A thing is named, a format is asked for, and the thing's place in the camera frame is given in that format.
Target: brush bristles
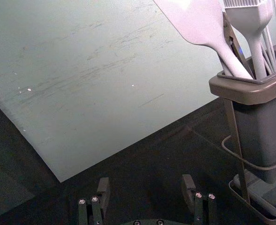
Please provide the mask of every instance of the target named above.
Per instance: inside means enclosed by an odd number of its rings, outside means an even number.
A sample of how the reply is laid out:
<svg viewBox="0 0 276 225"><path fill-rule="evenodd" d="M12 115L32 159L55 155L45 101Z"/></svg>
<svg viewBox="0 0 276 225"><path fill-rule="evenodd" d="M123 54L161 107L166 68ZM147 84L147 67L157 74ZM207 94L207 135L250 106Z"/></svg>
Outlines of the brush bristles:
<svg viewBox="0 0 276 225"><path fill-rule="evenodd" d="M257 6L265 0L224 0L225 7Z"/></svg>

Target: gray utensil holder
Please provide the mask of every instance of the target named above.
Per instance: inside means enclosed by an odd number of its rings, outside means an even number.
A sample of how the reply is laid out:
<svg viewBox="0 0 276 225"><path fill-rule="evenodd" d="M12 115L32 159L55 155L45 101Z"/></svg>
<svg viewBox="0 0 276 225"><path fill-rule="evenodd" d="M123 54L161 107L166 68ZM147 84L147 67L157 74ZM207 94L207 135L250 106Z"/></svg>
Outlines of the gray utensil holder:
<svg viewBox="0 0 276 225"><path fill-rule="evenodd" d="M276 73L261 80L224 76L209 81L212 94L233 102L243 159L260 166L276 165ZM276 168L246 168L267 183L276 181Z"/></svg>

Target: screw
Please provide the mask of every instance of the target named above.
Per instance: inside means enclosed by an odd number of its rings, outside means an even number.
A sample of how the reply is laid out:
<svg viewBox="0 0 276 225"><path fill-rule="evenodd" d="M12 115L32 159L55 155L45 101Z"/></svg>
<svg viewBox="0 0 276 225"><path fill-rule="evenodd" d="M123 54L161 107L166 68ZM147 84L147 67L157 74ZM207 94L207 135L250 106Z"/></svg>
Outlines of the screw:
<svg viewBox="0 0 276 225"><path fill-rule="evenodd" d="M157 225L164 225L164 221L159 219L159 220L157 221Z"/></svg>
<svg viewBox="0 0 276 225"><path fill-rule="evenodd" d="M80 200L78 201L78 203L79 203L80 205L84 205L84 204L86 203L86 200L80 199Z"/></svg>
<svg viewBox="0 0 276 225"><path fill-rule="evenodd" d="M200 194L200 192L197 192L197 193L196 193L196 197L197 197L197 198L201 198L201 197L202 197L202 195Z"/></svg>
<svg viewBox="0 0 276 225"><path fill-rule="evenodd" d="M210 199L215 199L215 196L213 194L209 194Z"/></svg>
<svg viewBox="0 0 276 225"><path fill-rule="evenodd" d="M92 198L92 201L93 201L93 202L97 202L97 201L98 201L98 197L97 197L97 196L94 196L94 197Z"/></svg>

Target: silicone spatula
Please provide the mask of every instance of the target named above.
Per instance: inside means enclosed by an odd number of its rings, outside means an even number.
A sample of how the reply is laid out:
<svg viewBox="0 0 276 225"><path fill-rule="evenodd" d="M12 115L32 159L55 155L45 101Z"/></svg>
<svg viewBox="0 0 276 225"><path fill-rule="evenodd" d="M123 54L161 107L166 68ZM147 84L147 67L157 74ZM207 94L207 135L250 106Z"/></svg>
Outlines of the silicone spatula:
<svg viewBox="0 0 276 225"><path fill-rule="evenodd" d="M252 79L226 44L219 0L154 0L189 43L214 49L233 76Z"/></svg>

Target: dark countertop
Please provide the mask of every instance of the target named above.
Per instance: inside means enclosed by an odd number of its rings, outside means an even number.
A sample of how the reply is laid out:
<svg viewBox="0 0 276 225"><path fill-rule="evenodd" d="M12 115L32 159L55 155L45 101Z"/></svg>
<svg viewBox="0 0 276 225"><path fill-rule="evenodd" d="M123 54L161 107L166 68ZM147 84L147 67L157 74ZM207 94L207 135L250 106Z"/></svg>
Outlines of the dark countertop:
<svg viewBox="0 0 276 225"><path fill-rule="evenodd" d="M217 197L220 224L263 224L231 195L235 160L221 148L229 135L220 98L0 216L0 224L76 224L77 200L110 178L105 225L162 218L192 223L180 189L182 174Z"/></svg>

